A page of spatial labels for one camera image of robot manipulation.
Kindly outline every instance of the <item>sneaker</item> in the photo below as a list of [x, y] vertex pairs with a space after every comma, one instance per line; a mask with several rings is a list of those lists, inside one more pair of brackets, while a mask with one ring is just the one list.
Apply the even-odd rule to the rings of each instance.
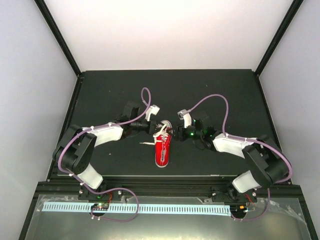
[[155, 142], [155, 164], [159, 168], [164, 168], [169, 163], [169, 148], [171, 142], [171, 135], [167, 133], [167, 130], [172, 128], [172, 125], [169, 121], [163, 120], [162, 124], [166, 125], [164, 128], [161, 128], [158, 136], [156, 137]]

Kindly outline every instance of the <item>white shoelace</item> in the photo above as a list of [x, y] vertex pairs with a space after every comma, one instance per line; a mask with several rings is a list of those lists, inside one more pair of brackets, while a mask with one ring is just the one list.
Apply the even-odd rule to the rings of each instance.
[[162, 142], [162, 146], [164, 145], [164, 143], [168, 140], [168, 136], [169, 134], [166, 131], [167, 129], [167, 125], [164, 124], [160, 131], [156, 132], [155, 134], [153, 134], [153, 138], [154, 138], [154, 142], [140, 142], [140, 144], [147, 144], [147, 145], [156, 145], [156, 143], [160, 143]]

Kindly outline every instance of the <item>purple cable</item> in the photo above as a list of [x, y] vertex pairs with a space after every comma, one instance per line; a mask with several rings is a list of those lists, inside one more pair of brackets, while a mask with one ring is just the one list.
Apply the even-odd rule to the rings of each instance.
[[287, 168], [288, 168], [288, 176], [283, 178], [283, 179], [280, 179], [279, 181], [277, 181], [277, 183], [283, 183], [287, 180], [289, 180], [291, 177], [292, 177], [292, 167], [291, 167], [291, 164], [290, 162], [286, 159], [286, 157], [281, 153], [279, 152], [278, 150], [276, 150], [275, 148], [273, 148], [272, 146], [264, 143], [264, 142], [261, 142], [261, 141], [258, 141], [258, 140], [255, 140], [255, 139], [251, 139], [251, 138], [245, 138], [245, 137], [242, 137], [242, 136], [234, 136], [234, 135], [230, 135], [228, 133], [226, 133], [226, 123], [227, 123], [227, 119], [228, 119], [228, 114], [229, 114], [229, 104], [228, 104], [228, 100], [225, 98], [225, 96], [221, 95], [221, 94], [211, 94], [211, 95], [208, 95], [204, 98], [202, 98], [196, 105], [194, 105], [192, 108], [190, 108], [188, 111], [186, 111], [186, 113], [190, 113], [191, 111], [193, 111], [196, 107], [198, 107], [203, 101], [207, 100], [208, 98], [211, 98], [211, 97], [220, 97], [224, 100], [225, 102], [225, 106], [226, 106], [226, 109], [225, 109], [225, 116], [224, 116], [224, 120], [223, 120], [223, 123], [222, 123], [222, 132], [223, 134], [228, 137], [228, 138], [231, 138], [231, 139], [235, 139], [235, 140], [240, 140], [240, 141], [247, 141], [247, 142], [251, 142], [251, 143], [256, 143], [256, 144], [260, 144], [268, 149], [270, 149], [271, 151], [273, 151], [275, 154], [277, 154], [283, 161], [284, 163], [286, 164]]
[[[143, 97], [143, 93], [144, 93], [144, 90], [147, 91], [148, 93], [148, 103], [146, 103], [144, 97]], [[115, 123], [115, 124], [111, 124], [111, 126], [120, 126], [120, 125], [125, 125], [125, 124], [129, 124], [129, 123], [132, 123], [138, 119], [140, 119], [141, 117], [143, 117], [147, 110], [149, 109], [150, 105], [151, 105], [151, 93], [150, 93], [150, 90], [147, 88], [147, 87], [144, 87], [142, 88], [141, 90], [141, 99], [142, 99], [142, 102], [146, 105], [146, 108], [145, 110], [143, 111], [143, 113], [141, 113], [139, 116], [137, 116], [136, 118], [132, 119], [132, 120], [129, 120], [129, 121], [125, 121], [125, 122], [120, 122], [120, 123]], [[108, 127], [109, 124], [103, 124], [103, 125], [99, 125], [99, 126], [96, 126], [94, 127], [93, 129], [100, 129], [100, 128], [105, 128], [105, 127]], [[80, 133], [78, 133], [76, 136], [74, 136], [70, 142], [65, 146], [65, 148], [63, 149], [63, 151], [61, 152], [61, 155], [58, 159], [58, 168], [61, 172], [63, 173], [67, 173], [67, 174], [73, 174], [71, 171], [68, 171], [68, 170], [64, 170], [62, 167], [61, 167], [61, 161], [62, 161], [62, 158], [63, 156], [65, 155], [66, 151], [68, 150], [68, 148], [75, 142], [76, 139], [78, 139], [81, 135], [91, 131], [92, 129], [91, 128], [88, 128], [86, 130], [83, 130], [81, 131]], [[78, 180], [80, 183], [82, 183], [82, 181], [80, 180], [80, 178], [78, 178], [75, 174], [73, 174], [73, 177]], [[109, 192], [112, 192], [112, 191], [117, 191], [117, 190], [123, 190], [123, 191], [127, 191], [129, 193], [131, 193], [134, 198], [136, 199], [136, 205], [137, 205], [137, 208], [136, 208], [136, 212], [134, 213], [134, 215], [128, 219], [125, 219], [125, 220], [119, 220], [119, 219], [113, 219], [113, 218], [108, 218], [108, 217], [100, 217], [100, 219], [104, 219], [104, 220], [110, 220], [110, 221], [113, 221], [113, 222], [118, 222], [118, 223], [126, 223], [126, 222], [129, 222], [131, 220], [133, 220], [134, 218], [137, 217], [138, 215], [138, 211], [139, 211], [139, 200], [138, 200], [138, 197], [137, 195], [131, 191], [130, 189], [127, 189], [127, 188], [124, 188], [124, 187], [117, 187], [117, 188], [112, 188], [112, 189], [109, 189], [109, 190], [106, 190], [106, 191], [102, 191], [102, 192], [96, 192], [94, 190], [92, 190], [87, 184], [83, 184], [91, 193], [93, 194], [97, 194], [97, 195], [101, 195], [101, 194], [106, 194], [106, 193], [109, 193]]]
[[267, 191], [268, 191], [268, 198], [267, 198], [267, 202], [266, 202], [266, 207], [263, 211], [263, 213], [261, 213], [259, 216], [256, 216], [256, 217], [253, 217], [253, 218], [250, 218], [250, 219], [242, 219], [242, 218], [236, 218], [232, 213], [231, 213], [231, 217], [234, 219], [234, 220], [239, 220], [239, 221], [242, 221], [242, 222], [249, 222], [249, 221], [254, 221], [254, 220], [258, 220], [260, 218], [262, 218], [268, 211], [269, 209], [269, 206], [270, 206], [270, 189], [267, 188]]

